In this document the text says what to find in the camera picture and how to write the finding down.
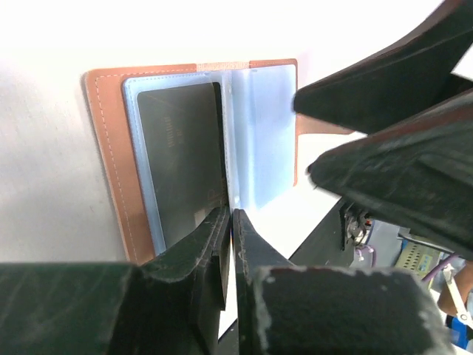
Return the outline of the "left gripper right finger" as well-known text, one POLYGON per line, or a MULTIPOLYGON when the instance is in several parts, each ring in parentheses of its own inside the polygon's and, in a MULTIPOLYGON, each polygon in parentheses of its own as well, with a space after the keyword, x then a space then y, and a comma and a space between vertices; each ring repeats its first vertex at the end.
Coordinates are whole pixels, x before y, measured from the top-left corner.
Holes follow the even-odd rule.
POLYGON ((244 210, 234 209, 232 220, 239 353, 268 354, 273 320, 265 286, 274 281, 273 268, 293 264, 259 235, 244 210))

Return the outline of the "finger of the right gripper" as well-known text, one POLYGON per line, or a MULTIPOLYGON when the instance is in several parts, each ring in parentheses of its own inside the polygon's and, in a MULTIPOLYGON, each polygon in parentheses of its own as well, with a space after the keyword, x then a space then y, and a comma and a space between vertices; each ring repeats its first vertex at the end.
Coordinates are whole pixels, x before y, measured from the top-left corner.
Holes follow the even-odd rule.
POLYGON ((390 46, 297 91, 295 112, 372 134, 472 88, 452 71, 472 45, 472 2, 443 1, 390 46))
POLYGON ((307 171, 317 187, 472 258, 472 91, 331 149, 307 171))

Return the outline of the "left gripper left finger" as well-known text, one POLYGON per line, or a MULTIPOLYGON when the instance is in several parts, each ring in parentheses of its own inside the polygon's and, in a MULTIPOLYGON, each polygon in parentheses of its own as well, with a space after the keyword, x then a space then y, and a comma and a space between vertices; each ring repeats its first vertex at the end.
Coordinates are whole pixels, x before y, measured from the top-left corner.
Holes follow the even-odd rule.
POLYGON ((146 278, 139 354, 214 354, 225 309, 231 213, 201 224, 142 269, 146 278))

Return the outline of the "tan leather card holder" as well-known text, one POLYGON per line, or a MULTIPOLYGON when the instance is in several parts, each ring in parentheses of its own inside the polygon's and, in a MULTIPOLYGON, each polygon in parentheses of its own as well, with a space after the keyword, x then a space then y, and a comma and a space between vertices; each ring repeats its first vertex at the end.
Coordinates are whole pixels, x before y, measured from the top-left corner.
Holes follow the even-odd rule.
POLYGON ((263 146, 256 142, 256 136, 269 117, 263 115, 257 124, 252 124, 249 115, 242 112, 245 104, 260 107, 278 101, 285 111, 285 124, 268 134, 271 140, 281 138, 282 160, 287 163, 282 171, 284 180, 270 193, 270 198, 295 186, 302 178, 296 168, 299 143, 304 135, 348 134, 347 129, 293 113, 291 96, 266 95, 256 85, 257 74, 264 75, 264 85, 276 80, 280 88, 290 93, 297 89, 298 69, 294 58, 107 68, 91 70, 85 75, 89 108, 129 260, 143 264, 166 248, 157 220, 157 201, 143 192, 150 184, 144 175, 150 169, 150 161, 143 126, 137 117, 140 91, 210 82, 220 85, 222 151, 229 204, 234 209, 254 211, 268 203, 267 198, 257 197, 256 179, 262 170, 256 166, 256 154, 263 146))

